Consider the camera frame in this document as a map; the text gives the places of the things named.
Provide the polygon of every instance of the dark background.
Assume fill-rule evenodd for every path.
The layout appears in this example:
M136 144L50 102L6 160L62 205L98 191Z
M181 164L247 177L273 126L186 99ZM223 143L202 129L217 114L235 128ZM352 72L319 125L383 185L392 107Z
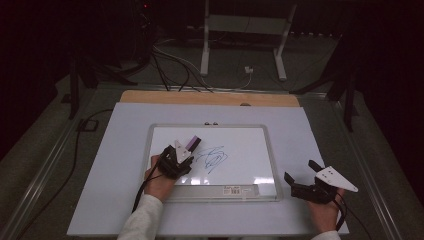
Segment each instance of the dark background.
M0 3L0 158L56 96L54 84L69 74L69 42L97 61L119 66L123 32L132 31L132 1L2 1ZM203 24L203 1L142 1L143 13L166 33L184 40L187 25ZM211 11L278 15L278 1L259 5L211 1ZM266 4L277 4L267 11ZM357 90L391 145L421 202L424 201L424 3L422 1L299 1L294 35L340 38L326 72L358 57Z

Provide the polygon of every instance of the cable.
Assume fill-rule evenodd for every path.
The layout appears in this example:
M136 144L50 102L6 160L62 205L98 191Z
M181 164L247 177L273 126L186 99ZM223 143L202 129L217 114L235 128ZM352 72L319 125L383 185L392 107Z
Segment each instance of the cable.
M356 214L347 206L346 201L344 200L343 196L340 195L339 193L337 193L337 195L339 195L339 197L342 199L342 203L343 205L346 207L347 211L349 211L352 216L359 222L359 224L362 226L362 228L364 229L365 233L367 234L368 238L370 240L372 240L371 234L368 231L368 229L365 227L364 223L358 218L358 216L356 216Z
M252 82L252 72L249 73L249 81L244 86L235 88L234 90L241 90L241 89L249 86L251 82Z
M69 180L71 179L72 175L75 172L75 168L77 165L77 155L78 155L78 142L79 142L79 137L81 134L81 130L86 126L86 124L91 120L91 118L93 118L94 116L104 113L104 112L109 112L109 111L113 111L113 109L105 109L99 112L96 112L94 114L92 114L91 116L89 116L87 119L85 119L79 126L77 129L77 137L76 137L76 143L75 143L75 149L74 149L74 159L73 159L73 164L72 164L72 168L71 171L69 172L67 178L65 179L65 181L62 183L62 185L59 187L59 189L56 191L56 193L50 198L49 201L47 201L47 203L44 204L44 206L40 209L40 211L38 211L37 214L35 214L35 216L27 223L27 225L23 228L23 230L19 233L18 237L16 239L21 239L24 234L26 233L26 231L31 227L31 225L34 223L34 221L47 209L47 207L53 202L54 199L56 199L56 197L62 192L62 190L65 188L66 184L69 182Z
M176 61L175 59L172 59L172 58L169 58L169 57L164 57L164 56L162 56L162 55L159 55L159 56L156 56L156 57L158 57L158 58L164 58L164 59L167 59L167 60L172 60L172 61ZM181 63L181 62L179 62L179 61L176 61L176 62L178 62L178 63L180 63L181 64L181 66L183 66L184 67L184 70L186 71L186 74L187 74L187 76L186 76L186 79L185 79L185 81L184 81L184 83L183 84L181 84L181 86L180 86L180 88L179 88L179 92L184 88L184 86L189 86L189 87L191 87L192 89L194 89L194 90L196 90L196 91L198 91L198 92L200 92L200 90L198 90L198 89L196 89L196 88L194 88L193 86L191 86L191 85L188 85L188 81L190 80L190 72L189 72L189 69L188 69L188 67L186 66L186 65L184 65L183 63ZM166 74L165 74L165 72L160 68L160 66L159 66L159 68L156 66L156 68L157 68L157 70L158 71L161 71L162 72L162 74L164 75L164 77L168 80L168 81L170 81L170 82L173 82L173 83L175 83L175 84L178 84L178 85L180 85L179 83L177 83L177 82L175 82L175 81L173 81L173 80L171 80L168 76L166 76Z
M186 63L188 63L191 67L193 67L194 69L196 69L196 71L197 71L197 74L199 74L200 75L200 70L193 64L193 63L191 63L190 61L188 61L188 60L186 60L186 59L183 59L183 58L180 58L180 57L177 57L177 56L174 56L174 55L171 55L171 54L169 54L169 53L165 53L165 52L163 52L163 51L161 51L159 48L157 48L156 46L153 46L153 48L155 49L154 50L154 53L157 53L157 54L162 54L162 55L164 55L164 56L167 56L167 57L170 57L170 59L172 59L173 61L176 61L176 62L178 62L178 63L180 63L180 64L182 64L182 65L184 65L184 66L186 66L183 62L186 62ZM190 68L190 67L188 67L188 66L186 66L187 67L187 70L193 75L193 77L196 79L196 81L203 87L203 88L205 88L207 91L209 91L209 92L213 92L212 90L210 90L209 88L214 88L214 87L212 87L212 86L210 86L210 85L208 85L205 81L204 81L204 79L203 79L203 77L202 76L200 76L200 79L202 79L202 82L201 81L199 81L199 79L197 78L197 74L195 74L194 72L193 72L193 70Z
M101 5L103 16L106 18L105 7L103 6L102 3L100 3L100 5ZM134 38L134 44L133 44L134 46L133 46L133 49L132 49L130 60L133 60L135 57L138 57L139 59L137 59L137 61L136 61L137 65L135 67L131 67L131 68L128 68L128 69L125 69L125 70L117 70L116 68L111 67L111 66L104 66L105 68L108 68L110 71L113 71L113 72L121 75L122 77L129 77L129 76L132 76L132 75L140 72L149 63L148 54L147 54L147 56L143 56L143 54L136 56L137 50L139 49L139 47L141 45L140 43L138 43L138 41L140 40L139 37L142 38L142 40L140 40L140 41L144 41L146 43L147 46L145 46L145 47L151 50L151 47L149 47L149 44L150 44L149 38L146 35L146 32L149 32L148 26L151 24L151 21L147 16L145 16L142 13L140 13L137 17L137 14L136 14L136 11L135 11L135 9L137 9L136 5L137 4L134 0L129 1L129 8L130 8L130 11L131 11L131 20L132 20L133 32L134 32L134 37L133 37ZM97 71L97 72L100 72L100 73L104 73L104 71L102 71L101 69L95 68L94 70Z
M168 81L172 82L172 83L176 83L174 81L172 81L171 79L168 78L168 76L166 76L165 72L162 70L162 68L160 66L156 66L153 63L150 63L150 65L152 65L159 73L159 76L161 76L162 81L165 80L165 82L167 83Z
M158 177L162 176L162 174L161 174L159 176L156 176L156 177L153 177L152 178L152 175L155 172L156 168L158 167L158 164L161 161L161 159L162 158L159 158L159 160L156 162L156 164L153 166L152 170L150 171L149 176L147 176L146 180L143 181L143 183L141 184L140 188L138 189L137 196L135 197L134 206L133 206L133 209L132 209L131 213L133 213L133 212L135 212L135 210L137 210L137 206L138 206L138 203L140 202L141 194L143 193L144 188L146 188L147 183L150 180L153 180L155 178L158 178Z
M158 60L156 59L156 56L155 56L154 54L152 54L152 57L153 57L153 59L155 60L156 67L157 67L158 69L161 69L161 68L160 68L160 65L159 65L159 62L158 62ZM164 76L164 72L163 72L163 71L158 71L158 72L159 72L160 79L162 80L162 83L163 83L163 85L164 85L164 86L165 86L165 88L166 88L166 91L169 91L169 87L168 87L168 84L167 84L167 82L166 82L166 79L165 79L165 76Z
M346 219L346 211L343 210L342 206L336 201L336 199L333 200L333 203L336 204L341 213L340 219L336 225L336 230L339 231Z

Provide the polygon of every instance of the label on whiteboard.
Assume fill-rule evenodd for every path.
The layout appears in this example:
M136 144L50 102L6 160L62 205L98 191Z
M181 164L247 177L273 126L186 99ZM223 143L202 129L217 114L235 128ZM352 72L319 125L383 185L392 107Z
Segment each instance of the label on whiteboard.
M241 195L240 186L224 186L224 195Z

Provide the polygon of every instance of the black cable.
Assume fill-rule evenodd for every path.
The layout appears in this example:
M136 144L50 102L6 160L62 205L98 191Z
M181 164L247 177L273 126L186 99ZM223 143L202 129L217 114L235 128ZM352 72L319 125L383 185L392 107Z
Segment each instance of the black cable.
M164 59L167 59L167 60L176 61L176 59L171 58L171 57L169 57L169 56L162 56L162 55L160 55L160 56L156 56L156 57L158 57L158 58L164 58ZM181 64L181 66L183 66L184 70L186 71L186 79L184 80L184 83L183 83L183 84L181 84L180 88L178 89L178 92L181 92L181 90L184 88L184 86L186 86L186 85L187 85L188 81L190 80L190 72L189 72L189 69L188 69L188 67L187 67L186 65L184 65L184 64L183 64L183 63L181 63L180 61L177 61L177 62L178 62L178 63L180 63L180 64ZM158 69L158 71L161 71L161 72L162 72L163 76L164 76L166 79L168 79L169 81L171 81L171 82L173 82L173 83L175 83L175 84L177 84L177 85L180 85L179 83L177 83L177 82L175 82L175 81L171 80L168 76L166 76L165 72L163 71L163 69L162 69L160 66L156 66L156 68Z
M137 41L138 41L138 39L137 39L137 29L136 29L137 24L136 24L136 19L135 19L135 12L134 12L135 6L133 6L133 4L134 4L133 0L131 0L129 2L129 4L130 4L130 11L131 11L131 18L132 18L132 22L133 22L133 30L134 30L134 49L133 49L133 54L131 56L131 60L132 60L134 58L136 52L137 52L137 48L138 48ZM105 11L105 8L104 8L102 2L100 2L100 6L101 6L101 9L102 9L102 13L103 13L102 16L104 18L106 18L106 11ZM109 68L110 71L115 72L116 74L121 75L122 77L129 77L129 76L132 76L132 75L140 72L141 70L143 70L146 67L147 63L148 63L148 61L146 62L146 60L138 61L137 65L135 67L131 67L131 68L128 68L128 69L125 69L125 70L119 70L119 71L114 71L113 68L110 68L106 65L104 67Z
M159 65L159 62L158 62L158 60L156 59L156 56L155 56L154 54L152 54L152 57L153 57L153 59L154 59L154 61L155 61L155 63L156 63L156 67L157 67L157 69L161 69L161 68L160 68L160 65ZM165 78L164 78L164 76L163 76L163 71L158 71L158 72L159 72L160 79L162 80L162 83L163 83L163 85L164 85L164 86L165 86L165 88L166 88L166 91L169 91L168 84L167 84L167 82L166 82L166 80L165 80Z
M196 79L196 81L204 88L204 89L206 89L207 91L209 91L209 92L212 92L213 93L213 91L212 90L210 90L209 88L208 88L208 86L206 86L204 83L202 83L198 78L197 78L197 76L196 76L196 74L193 72L193 70L189 67L189 66L187 66L185 63L183 63L182 61L180 61L178 58L175 58L175 57L173 57L173 56L170 56L170 55L168 55L168 54L165 54L165 53L162 53L162 52L160 52L160 51L155 51L155 50L153 50L153 53L154 54L159 54L159 55L162 55L164 58L166 58L166 59L168 59L168 60L172 60L172 61L174 61L174 62L177 62L177 63L179 63L179 64L181 64L184 68L186 68L186 70L188 70L192 75L193 75L193 77Z
M365 225L364 225L364 223L359 219L359 217L358 216L356 216L356 214L347 206L347 204L346 204L346 201L344 200L344 198L342 197L342 195L340 195L339 193L337 193L337 195L339 195L339 197L342 199L342 203L343 203L343 205L345 205L345 207L346 207L346 209L347 209L347 211L349 211L351 214L352 214L352 216L359 222L359 224L362 226L362 228L364 229L364 231L365 231L365 233L368 235L368 238L370 239L370 240L372 240L372 237L371 237L371 234L370 234L370 232L368 231L368 229L365 227Z
M49 201L47 201L47 203L44 204L44 206L38 211L38 213L27 223L27 225L22 229L22 231L20 232L20 234L17 236L16 239L21 239L25 232L31 227L31 225L34 223L34 221L47 209L47 207L53 202L54 199L56 199L56 197L62 192L62 190L65 188L66 184L69 182L69 180L71 179L72 175L75 172L75 168L77 165L77 155L78 155L78 142L79 142L79 137L81 134L81 130L84 126L86 126L86 124L91 120L91 118L93 118L94 116L100 114L100 113L104 113L104 112L109 112L109 111L113 111L113 109L105 109L99 112L96 112L94 114L92 114L91 116L89 116L88 118L86 118L77 128L77 137L76 137L76 143L75 143L75 149L74 149L74 159L73 159L73 164L72 164L72 169L69 172L67 178L65 179L65 181L62 183L62 185L60 186L60 188L56 191L56 193L50 198Z
M134 201L134 206L133 206L133 209L131 211L132 213L135 212L135 210L137 210L137 206L138 206L138 203L140 202L141 194L143 193L144 188L146 188L147 183L150 180L153 180L155 178L162 176L162 175L159 175L159 176L152 178L152 175L155 172L156 168L158 167L158 163L161 161L161 159L162 158L159 158L159 160L156 162L156 164L152 167L152 170L150 171L149 176L147 176L146 180L143 181L140 188L138 189L137 196L135 197L135 201Z
M336 225L336 230L339 231L346 219L346 212L343 210L342 206L335 199L333 200L333 203L336 204L336 206L339 208L341 213L340 219Z

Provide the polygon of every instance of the metal stand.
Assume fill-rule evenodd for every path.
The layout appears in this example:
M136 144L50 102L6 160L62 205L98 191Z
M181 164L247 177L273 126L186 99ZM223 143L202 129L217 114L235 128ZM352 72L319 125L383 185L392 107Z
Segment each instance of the metal stand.
M334 81L330 90L327 93L327 98L330 101L339 101L343 93L346 91L346 102L344 109L343 120L350 132L352 129L352 114L353 114L353 99L355 95L355 69L351 66L348 69L336 72L328 77L321 77L316 82L311 83L301 89L289 91L290 94L302 95L310 90L313 90L327 82Z
M242 16L211 15L209 13L209 0L205 0L205 27L203 39L202 62L200 74L203 77L208 75L209 68L209 31L261 33L281 35L280 45L274 49L275 65L280 81L287 80L286 71L282 60L282 53L287 37L290 32L291 23L296 12L296 4L293 4L286 19L279 18L254 18Z

